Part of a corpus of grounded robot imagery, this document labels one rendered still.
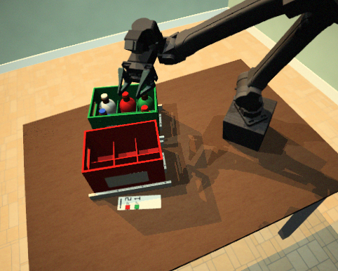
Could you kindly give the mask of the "blue bottle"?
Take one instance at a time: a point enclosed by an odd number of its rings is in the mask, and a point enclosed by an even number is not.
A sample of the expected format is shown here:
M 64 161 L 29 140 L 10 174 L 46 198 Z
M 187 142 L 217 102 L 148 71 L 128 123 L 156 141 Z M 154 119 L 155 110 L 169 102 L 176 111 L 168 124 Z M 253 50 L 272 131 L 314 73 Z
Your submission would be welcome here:
M 100 110 L 99 110 L 99 113 L 100 113 L 100 116 L 103 116 L 103 115 L 110 115 L 110 114 L 107 114 L 107 111 L 106 111 L 104 108 L 100 109 Z

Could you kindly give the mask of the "white bottle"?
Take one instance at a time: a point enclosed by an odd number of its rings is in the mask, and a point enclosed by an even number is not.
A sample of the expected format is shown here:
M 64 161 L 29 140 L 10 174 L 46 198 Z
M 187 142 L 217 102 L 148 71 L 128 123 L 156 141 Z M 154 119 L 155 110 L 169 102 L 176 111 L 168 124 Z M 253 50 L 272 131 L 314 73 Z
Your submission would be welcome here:
M 116 104 L 113 100 L 110 100 L 106 93 L 101 95 L 102 102 L 100 103 L 100 109 L 104 108 L 107 114 L 116 114 Z

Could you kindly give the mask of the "white paper pick list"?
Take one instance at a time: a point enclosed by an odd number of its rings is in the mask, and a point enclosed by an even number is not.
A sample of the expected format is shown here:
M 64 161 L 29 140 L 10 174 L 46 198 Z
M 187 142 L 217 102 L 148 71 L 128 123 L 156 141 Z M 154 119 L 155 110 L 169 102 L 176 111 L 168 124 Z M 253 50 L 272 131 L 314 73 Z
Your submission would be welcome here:
M 160 209 L 161 196 L 136 196 L 136 197 L 119 197 L 119 210 L 133 210 L 133 209 Z

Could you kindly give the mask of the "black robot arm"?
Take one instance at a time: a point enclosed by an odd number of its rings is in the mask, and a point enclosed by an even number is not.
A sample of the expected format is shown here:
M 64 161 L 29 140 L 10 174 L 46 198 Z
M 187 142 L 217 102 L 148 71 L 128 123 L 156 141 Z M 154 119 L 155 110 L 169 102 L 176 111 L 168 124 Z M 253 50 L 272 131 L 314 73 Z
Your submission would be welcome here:
M 261 97 L 268 83 L 324 29 L 338 24 L 338 0 L 245 0 L 169 37 L 163 37 L 155 20 L 140 18 L 128 30 L 124 49 L 131 51 L 130 62 L 154 64 L 158 58 L 160 64 L 176 65 L 206 46 L 284 14 L 300 17 L 255 68 L 238 75 L 234 106 L 246 126 L 253 126 L 268 118 Z

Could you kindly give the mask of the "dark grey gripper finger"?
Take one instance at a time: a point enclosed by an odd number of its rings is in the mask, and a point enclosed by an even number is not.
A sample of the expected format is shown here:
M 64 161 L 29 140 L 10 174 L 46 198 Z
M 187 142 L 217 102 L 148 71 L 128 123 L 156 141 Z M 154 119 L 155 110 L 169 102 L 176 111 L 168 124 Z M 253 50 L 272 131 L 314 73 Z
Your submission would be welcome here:
M 141 91 L 145 84 L 147 85 L 147 87 L 143 91 Z M 144 70 L 143 73 L 142 73 L 142 77 L 140 79 L 140 84 L 139 84 L 138 89 L 137 89 L 136 98 L 139 100 L 145 93 L 147 93 L 151 89 L 155 88 L 155 86 L 156 86 L 156 84 L 155 84 L 154 79 L 151 75 L 151 72 Z
M 130 77 L 128 76 L 123 67 L 118 68 L 118 76 L 119 76 L 118 95 L 121 96 L 125 92 L 125 90 L 129 87 L 129 85 L 132 84 L 132 81 L 130 80 Z

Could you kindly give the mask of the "red crate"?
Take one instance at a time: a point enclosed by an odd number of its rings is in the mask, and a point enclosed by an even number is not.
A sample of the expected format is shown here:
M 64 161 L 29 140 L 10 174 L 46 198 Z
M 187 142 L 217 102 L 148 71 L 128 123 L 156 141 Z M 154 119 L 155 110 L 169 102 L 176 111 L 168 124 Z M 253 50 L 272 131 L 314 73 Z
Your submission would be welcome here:
M 165 182 L 159 135 L 144 122 L 84 131 L 81 172 L 94 193 Z

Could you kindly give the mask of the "green bottle crate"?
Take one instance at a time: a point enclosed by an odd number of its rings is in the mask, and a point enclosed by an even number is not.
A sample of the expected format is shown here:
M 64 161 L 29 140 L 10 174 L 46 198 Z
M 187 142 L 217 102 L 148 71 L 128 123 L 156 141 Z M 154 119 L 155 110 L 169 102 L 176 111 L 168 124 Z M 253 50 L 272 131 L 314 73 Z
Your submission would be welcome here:
M 138 100 L 136 98 L 136 93 L 139 84 L 131 84 L 125 90 L 128 92 L 130 98 L 134 99 L 137 103 Z M 90 102 L 90 108 L 88 112 L 88 120 L 92 129 L 97 128 L 106 128 L 111 126 L 119 126 L 124 124 L 133 124 L 142 121 L 151 121 L 156 120 L 157 128 L 158 128 L 158 135 L 160 136 L 160 127 L 159 127 L 159 113 L 158 113 L 158 101 L 156 94 L 150 90 L 147 92 L 148 96 L 150 96 L 154 101 L 154 108 L 155 110 L 150 110 L 150 112 L 139 112 L 138 106 L 136 105 L 136 112 L 126 112 L 121 113 L 120 109 L 120 101 L 123 99 L 122 95 L 119 96 L 118 93 L 118 86 L 104 86 L 104 87 L 95 87 L 93 88 L 93 94 Z M 110 115 L 99 115 L 99 107 L 102 101 L 101 95 L 106 93 L 110 100 L 113 100 L 116 104 L 116 114 Z M 93 116 L 93 109 L 95 105 L 95 112 Z

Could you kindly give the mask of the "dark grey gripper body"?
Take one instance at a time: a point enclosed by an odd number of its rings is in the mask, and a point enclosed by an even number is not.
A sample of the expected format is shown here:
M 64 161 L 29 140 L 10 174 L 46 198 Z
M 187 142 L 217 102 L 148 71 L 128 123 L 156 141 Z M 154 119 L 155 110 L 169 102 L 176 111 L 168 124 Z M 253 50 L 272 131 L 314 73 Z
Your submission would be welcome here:
M 156 70 L 152 64 L 148 63 L 141 63 L 141 62 L 130 62 L 130 61 L 123 61 L 121 66 L 126 69 L 126 73 L 130 77 L 130 80 L 134 83 L 140 83 L 140 79 L 142 76 L 142 72 L 144 70 L 150 71 L 151 75 L 155 82 L 158 80 L 158 75 Z M 127 68 L 129 67 L 129 68 Z

